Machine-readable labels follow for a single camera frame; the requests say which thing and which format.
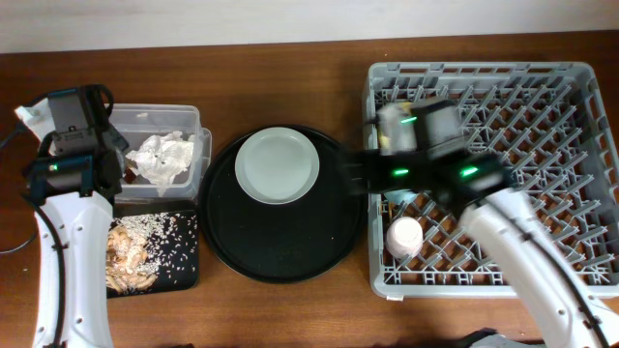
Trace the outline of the grey dishwasher rack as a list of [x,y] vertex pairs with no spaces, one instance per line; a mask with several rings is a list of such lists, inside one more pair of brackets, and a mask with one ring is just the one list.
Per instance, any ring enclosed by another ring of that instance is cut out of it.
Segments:
[[[618,294],[618,153],[597,77],[584,63],[376,63],[362,95],[364,144],[391,102],[453,101],[467,146],[512,171],[533,209],[592,293]],[[368,200],[369,283],[385,299],[509,298],[513,291],[480,245],[420,194],[406,214],[424,230],[421,252],[397,260],[383,244],[397,199]]]

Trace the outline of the pink plastic cup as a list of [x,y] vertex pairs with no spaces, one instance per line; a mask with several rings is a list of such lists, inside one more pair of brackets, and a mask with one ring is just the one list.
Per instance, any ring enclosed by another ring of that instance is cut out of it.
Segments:
[[412,217],[395,219],[385,235],[386,248],[395,258],[416,256],[421,251],[423,242],[423,228]]

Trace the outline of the white tissue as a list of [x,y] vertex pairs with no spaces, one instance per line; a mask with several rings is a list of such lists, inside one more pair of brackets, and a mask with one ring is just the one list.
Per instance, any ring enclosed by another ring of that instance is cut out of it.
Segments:
[[184,139],[179,130],[151,135],[137,150],[129,151],[126,159],[134,175],[153,185],[172,185],[175,177],[191,166],[194,140],[194,134]]

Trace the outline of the grey round plate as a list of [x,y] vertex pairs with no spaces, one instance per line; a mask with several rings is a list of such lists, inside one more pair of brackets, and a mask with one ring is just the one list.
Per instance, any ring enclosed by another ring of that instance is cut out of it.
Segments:
[[249,136],[234,163],[241,189],[252,199],[269,205],[294,202],[317,181],[317,149],[298,130],[271,127]]

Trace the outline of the round black tray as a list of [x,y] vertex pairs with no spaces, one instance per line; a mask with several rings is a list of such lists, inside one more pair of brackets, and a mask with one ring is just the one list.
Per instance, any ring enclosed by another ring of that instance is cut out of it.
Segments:
[[263,282],[320,276],[349,254],[367,225],[367,198],[350,193],[339,171],[340,144],[319,130],[295,129],[320,159],[317,182],[303,197],[269,205],[242,190],[234,161],[246,135],[219,153],[198,194],[196,213],[212,251],[235,272]]

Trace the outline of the light blue plastic cup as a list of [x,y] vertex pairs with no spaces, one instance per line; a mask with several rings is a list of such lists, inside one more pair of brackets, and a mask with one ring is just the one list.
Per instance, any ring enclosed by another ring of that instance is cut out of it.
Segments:
[[398,189],[384,193],[385,198],[390,203],[393,203],[395,205],[410,203],[416,199],[417,195],[417,192],[411,191],[409,189]]

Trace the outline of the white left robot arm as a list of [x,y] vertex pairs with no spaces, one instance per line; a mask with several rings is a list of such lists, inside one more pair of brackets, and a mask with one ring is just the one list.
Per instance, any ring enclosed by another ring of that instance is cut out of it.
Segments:
[[110,347],[107,233],[127,141],[114,128],[53,131],[25,168],[41,251],[36,347]]

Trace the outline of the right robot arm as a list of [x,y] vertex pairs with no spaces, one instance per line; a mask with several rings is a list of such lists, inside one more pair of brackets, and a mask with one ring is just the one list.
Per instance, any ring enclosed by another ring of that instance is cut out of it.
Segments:
[[452,213],[498,265],[546,346],[617,346],[617,313],[576,274],[498,157],[371,150],[344,154],[341,169],[355,192],[426,192]]

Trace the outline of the clear plastic waste bin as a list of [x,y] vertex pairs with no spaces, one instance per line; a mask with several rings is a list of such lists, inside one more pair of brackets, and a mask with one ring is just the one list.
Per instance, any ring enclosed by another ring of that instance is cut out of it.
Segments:
[[211,162],[212,134],[201,125],[199,111],[192,105],[117,103],[110,123],[125,137],[131,151],[152,135],[165,136],[179,131],[183,139],[194,140],[192,163],[170,185],[155,185],[138,176],[122,184],[118,201],[193,200]]

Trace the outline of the yellow bowl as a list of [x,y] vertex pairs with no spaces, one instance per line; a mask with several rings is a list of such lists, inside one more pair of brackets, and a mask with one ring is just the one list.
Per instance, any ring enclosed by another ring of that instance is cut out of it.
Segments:
[[377,112],[379,143],[386,154],[412,151],[414,148],[410,118],[410,102],[388,103]]

